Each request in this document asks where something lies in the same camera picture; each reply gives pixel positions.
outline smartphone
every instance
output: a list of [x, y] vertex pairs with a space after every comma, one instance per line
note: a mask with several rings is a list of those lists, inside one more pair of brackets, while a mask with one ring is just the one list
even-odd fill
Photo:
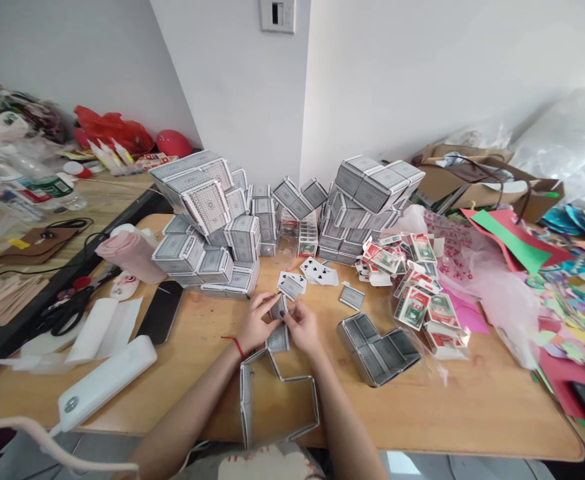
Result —
[[163, 345], [172, 330], [182, 297], [183, 287], [177, 282], [161, 282], [136, 336], [147, 335], [152, 340], [152, 345]]

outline scissors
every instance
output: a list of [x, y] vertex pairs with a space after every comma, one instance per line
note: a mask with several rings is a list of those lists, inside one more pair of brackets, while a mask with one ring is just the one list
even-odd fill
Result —
[[53, 337], [60, 337], [68, 333], [83, 318], [85, 308], [95, 290], [120, 273], [121, 269], [119, 267], [109, 264], [103, 268], [103, 271], [98, 276], [92, 279], [88, 286], [79, 290], [70, 298], [56, 302], [48, 307], [41, 314], [41, 322], [36, 328], [35, 334], [40, 335], [49, 331]]

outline green paper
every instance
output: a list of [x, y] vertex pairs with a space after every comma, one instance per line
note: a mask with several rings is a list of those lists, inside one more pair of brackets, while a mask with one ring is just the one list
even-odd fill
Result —
[[531, 275], [536, 275], [539, 268], [552, 256], [550, 252], [539, 250], [517, 238], [485, 210], [474, 214], [472, 221], [498, 237]]
[[540, 347], [545, 346], [550, 340], [555, 338], [557, 334], [550, 330], [541, 330], [541, 332], [537, 333], [534, 338], [534, 342], [539, 345]]
[[539, 374], [539, 378], [541, 378], [541, 380], [543, 380], [544, 384], [546, 385], [546, 388], [548, 389], [548, 391], [555, 395], [554, 390], [552, 389], [552, 386], [550, 385], [550, 382], [548, 380], [548, 377], [546, 376], [546, 374], [544, 373], [544, 371], [541, 369], [541, 367], [537, 368], [537, 373]]
[[584, 353], [572, 342], [562, 342], [559, 345], [559, 348], [566, 352], [566, 355], [569, 359], [579, 363], [580, 365], [584, 364]]
[[585, 427], [585, 420], [583, 420], [581, 418], [577, 418], [577, 417], [573, 417], [573, 419], [577, 420], [577, 422], [581, 423]]

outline hand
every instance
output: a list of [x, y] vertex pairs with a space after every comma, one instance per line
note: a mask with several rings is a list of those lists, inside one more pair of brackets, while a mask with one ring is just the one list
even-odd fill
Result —
[[272, 305], [277, 303], [281, 293], [276, 295], [270, 292], [263, 292], [257, 295], [250, 302], [250, 310], [243, 321], [241, 331], [237, 335], [241, 350], [245, 354], [261, 345], [270, 336], [276, 327], [281, 325], [281, 320], [273, 320], [266, 323], [261, 318], [270, 310]]
[[313, 357], [323, 350], [319, 340], [317, 316], [304, 302], [297, 300], [293, 303], [283, 320], [290, 329], [295, 345], [308, 357]]

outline red plastic bag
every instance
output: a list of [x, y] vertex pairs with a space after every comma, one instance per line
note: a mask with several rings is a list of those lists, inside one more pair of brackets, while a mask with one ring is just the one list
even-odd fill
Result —
[[148, 153], [154, 147], [154, 140], [145, 127], [132, 120], [122, 120], [120, 113], [106, 113], [100, 117], [89, 108], [80, 105], [74, 109], [74, 113], [79, 118], [81, 128], [96, 145], [98, 145], [96, 140], [101, 140], [114, 148], [112, 139], [115, 139], [131, 155]]

